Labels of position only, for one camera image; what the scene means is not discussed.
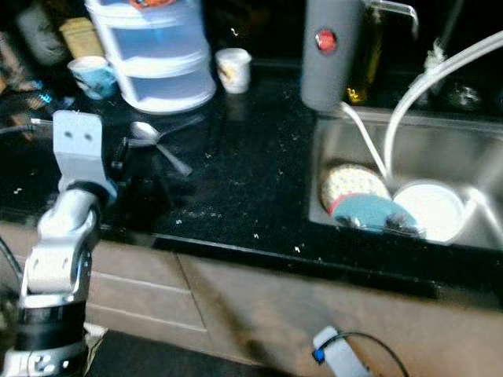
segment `white cable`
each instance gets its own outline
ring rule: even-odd
[[[392,156],[396,131],[402,117],[405,115],[407,110],[409,110],[409,107],[414,103],[414,101],[419,98],[422,93],[450,73],[468,63],[471,63],[483,55],[499,49],[500,47],[503,47],[503,31],[477,42],[475,45],[464,49],[438,66],[431,68],[419,79],[417,79],[409,90],[407,90],[407,93],[403,96],[393,111],[393,115],[391,116],[390,122],[387,126],[386,137],[384,138],[384,165],[386,167],[386,178],[388,180],[392,179],[393,175]]]
[[[426,56],[426,60],[424,61],[424,70],[428,71],[432,68],[435,68],[437,65],[446,61],[446,55],[442,47],[439,45],[440,41],[436,39],[433,42],[433,49],[428,51],[428,55]]]
[[[372,143],[372,139],[370,138],[369,132],[365,128],[365,125],[362,122],[362,118],[360,118],[360,115],[346,102],[341,102],[340,106],[342,107],[343,111],[350,116],[356,123],[356,126],[360,130],[360,134],[363,136],[363,140],[365,141],[365,144],[367,144],[367,148],[370,151],[370,154],[374,158],[375,163],[377,164],[377,167],[379,168],[380,173],[382,174],[383,177],[386,177],[386,167],[383,163],[383,160],[379,156],[379,152],[376,149],[376,146],[374,143]]]

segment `blue cup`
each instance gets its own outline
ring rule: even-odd
[[[79,57],[68,63],[68,69],[77,86],[93,100],[109,98],[117,90],[113,69],[103,57]]]

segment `cabinet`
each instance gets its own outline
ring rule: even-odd
[[[34,229],[13,225],[1,224],[0,235],[20,260],[36,241]],[[414,376],[503,370],[499,312],[104,241],[94,251],[87,320],[306,377],[332,377],[310,357],[312,338],[330,324],[382,339]],[[373,343],[350,343],[378,375],[400,375]]]
[[[501,313],[440,305],[327,280],[178,256],[215,352],[303,376],[333,376],[311,360],[326,325],[385,341],[415,376],[499,376]],[[364,339],[351,345],[377,375],[399,376]]]

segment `spoon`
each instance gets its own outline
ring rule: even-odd
[[[138,139],[151,141],[179,173],[185,175],[186,177],[192,173],[192,167],[178,159],[164,146],[157,144],[160,138],[160,132],[150,124],[145,122],[132,122],[131,132],[134,137],[137,137]]]

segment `sink basin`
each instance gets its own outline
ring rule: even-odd
[[[390,112],[358,114],[382,156]],[[353,163],[378,173],[350,119],[319,117],[314,135],[309,219],[336,223],[320,201],[328,170]],[[422,115],[406,116],[395,139],[393,195],[410,182],[428,179],[447,184],[464,202],[465,222],[452,243],[503,250],[503,124]]]

